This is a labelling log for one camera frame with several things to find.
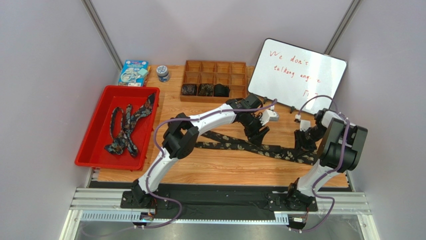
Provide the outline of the black floral necktie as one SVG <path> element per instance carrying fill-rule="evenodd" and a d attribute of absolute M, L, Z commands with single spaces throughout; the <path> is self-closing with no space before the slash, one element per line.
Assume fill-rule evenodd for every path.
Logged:
<path fill-rule="evenodd" d="M 195 143 L 196 148 L 210 150 L 246 151 L 269 158 L 281 159 L 288 162 L 310 166 L 314 165 L 317 160 L 315 150 L 309 151 L 309 154 L 303 155 L 297 160 L 292 160 L 289 158 L 289 151 L 294 148 L 286 148 L 280 145 L 271 144 L 262 144 L 261 146 L 256 146 L 247 140 L 235 138 L 214 131 L 207 131 L 206 133 L 203 133 L 202 136 L 212 140 L 212 142 L 198 141 Z"/>

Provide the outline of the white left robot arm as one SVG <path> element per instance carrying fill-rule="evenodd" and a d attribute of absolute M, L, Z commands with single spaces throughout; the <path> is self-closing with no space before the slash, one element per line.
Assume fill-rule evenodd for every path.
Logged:
<path fill-rule="evenodd" d="M 139 208 L 150 207 L 152 200 L 159 198 L 155 191 L 172 166 L 193 152 L 199 136 L 217 127 L 241 123 L 248 141 L 261 145 L 269 128 L 256 112 L 268 108 L 269 105 L 264 105 L 251 93 L 246 98 L 229 99 L 219 107 L 198 115 L 180 113 L 160 123 L 159 127 L 167 125 L 167 129 L 162 144 L 154 143 L 159 153 L 147 171 L 132 183 L 130 191 L 124 192 L 122 199 Z"/>

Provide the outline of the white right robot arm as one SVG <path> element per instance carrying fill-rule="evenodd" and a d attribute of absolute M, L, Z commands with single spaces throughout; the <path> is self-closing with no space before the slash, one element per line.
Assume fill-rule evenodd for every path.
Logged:
<path fill-rule="evenodd" d="M 356 168 L 368 135 L 367 128 L 326 108 L 319 110 L 314 120 L 315 126 L 294 132 L 296 150 L 317 151 L 309 172 L 288 187 L 284 203 L 294 211 L 308 209 L 317 191 L 332 177 Z"/>

